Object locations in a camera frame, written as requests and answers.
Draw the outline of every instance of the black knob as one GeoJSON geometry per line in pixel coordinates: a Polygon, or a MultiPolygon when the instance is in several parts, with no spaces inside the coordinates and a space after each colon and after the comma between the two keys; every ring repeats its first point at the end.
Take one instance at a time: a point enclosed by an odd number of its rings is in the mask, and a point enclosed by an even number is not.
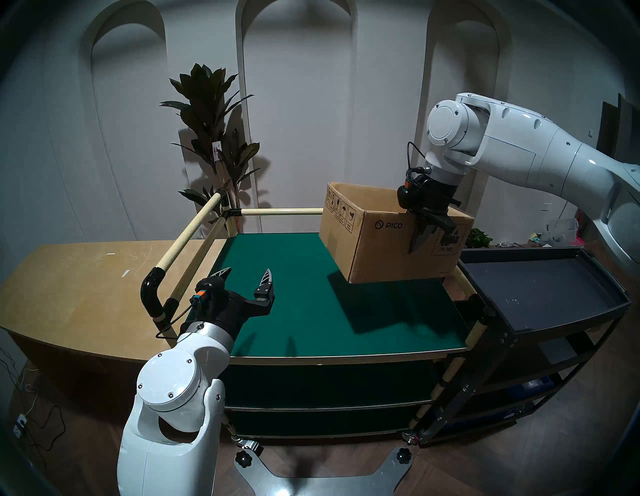
{"type": "Polygon", "coordinates": [[[248,454],[245,450],[238,451],[236,453],[236,461],[238,462],[238,465],[240,465],[240,467],[247,468],[249,465],[251,465],[251,455],[248,454]]]}
{"type": "Polygon", "coordinates": [[[402,464],[409,463],[411,461],[411,451],[408,448],[400,448],[396,455],[398,461],[402,464]]]}

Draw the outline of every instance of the green table top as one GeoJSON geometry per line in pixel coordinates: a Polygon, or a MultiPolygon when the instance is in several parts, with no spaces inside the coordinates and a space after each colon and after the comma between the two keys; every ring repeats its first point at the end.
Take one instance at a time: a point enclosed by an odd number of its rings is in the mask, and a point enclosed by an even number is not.
{"type": "Polygon", "coordinates": [[[239,234],[212,272],[225,267],[227,289],[252,298],[269,268],[275,292],[270,315],[244,324],[232,363],[398,362],[466,349],[467,327],[439,280],[349,284],[317,233],[239,234]]]}

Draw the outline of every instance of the handle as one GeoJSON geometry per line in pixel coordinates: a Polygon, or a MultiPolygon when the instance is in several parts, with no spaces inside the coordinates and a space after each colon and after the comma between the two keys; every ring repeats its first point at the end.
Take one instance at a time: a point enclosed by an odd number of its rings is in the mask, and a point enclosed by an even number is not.
{"type": "MultiPolygon", "coordinates": [[[[166,300],[164,306],[158,299],[158,287],[163,281],[166,272],[169,270],[169,267],[171,267],[173,262],[175,262],[175,259],[178,257],[182,249],[187,245],[187,243],[191,239],[191,236],[193,236],[193,234],[198,230],[198,227],[200,227],[200,224],[202,224],[205,217],[209,213],[211,213],[211,211],[216,207],[221,199],[222,195],[220,193],[214,194],[209,199],[204,207],[202,207],[202,210],[200,210],[200,212],[196,214],[196,216],[191,220],[191,222],[189,222],[182,233],[180,233],[178,239],[173,242],[171,247],[160,259],[157,266],[152,268],[147,277],[145,277],[144,281],[142,281],[142,285],[140,287],[140,300],[142,301],[142,305],[147,310],[149,316],[154,320],[154,324],[159,331],[165,329],[171,323],[171,319],[175,314],[175,311],[178,309],[178,305],[180,303],[182,295],[186,291],[188,284],[193,278],[193,275],[195,275],[196,270],[198,269],[198,267],[200,267],[202,260],[209,251],[215,235],[226,222],[225,217],[218,218],[216,224],[209,232],[207,239],[204,241],[203,246],[201,246],[200,249],[196,252],[193,260],[189,264],[189,267],[183,274],[182,278],[180,278],[180,281],[178,282],[176,288],[173,290],[172,295],[166,300]]],[[[169,327],[169,329],[167,329],[163,333],[163,335],[164,337],[169,339],[177,338],[173,328],[171,327],[169,327]]]]}
{"type": "Polygon", "coordinates": [[[472,284],[469,282],[469,279],[465,277],[465,275],[462,273],[462,270],[460,270],[460,267],[458,267],[457,265],[456,265],[456,268],[453,269],[453,277],[456,280],[456,282],[460,285],[460,287],[462,288],[462,291],[467,295],[468,298],[476,294],[476,290],[474,289],[472,284]]]}
{"type": "Polygon", "coordinates": [[[245,215],[322,215],[322,208],[313,209],[231,209],[231,216],[245,215]]]}

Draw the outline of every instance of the power outlet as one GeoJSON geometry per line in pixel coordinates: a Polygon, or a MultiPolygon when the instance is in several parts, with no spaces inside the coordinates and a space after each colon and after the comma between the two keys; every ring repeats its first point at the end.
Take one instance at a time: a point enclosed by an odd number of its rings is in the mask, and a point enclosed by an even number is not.
{"type": "Polygon", "coordinates": [[[22,432],[27,426],[27,417],[23,413],[18,415],[18,420],[13,425],[13,434],[19,439],[22,436],[22,432]]]}

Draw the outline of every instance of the cardboard box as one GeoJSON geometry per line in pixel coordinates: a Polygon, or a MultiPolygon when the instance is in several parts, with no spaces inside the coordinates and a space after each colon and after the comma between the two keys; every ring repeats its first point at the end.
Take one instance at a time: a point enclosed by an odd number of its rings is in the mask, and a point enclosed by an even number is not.
{"type": "Polygon", "coordinates": [[[415,216],[398,205],[394,189],[331,182],[320,239],[344,278],[352,283],[428,279],[451,275],[474,218],[449,207],[458,228],[438,229],[409,254],[415,216]]]}

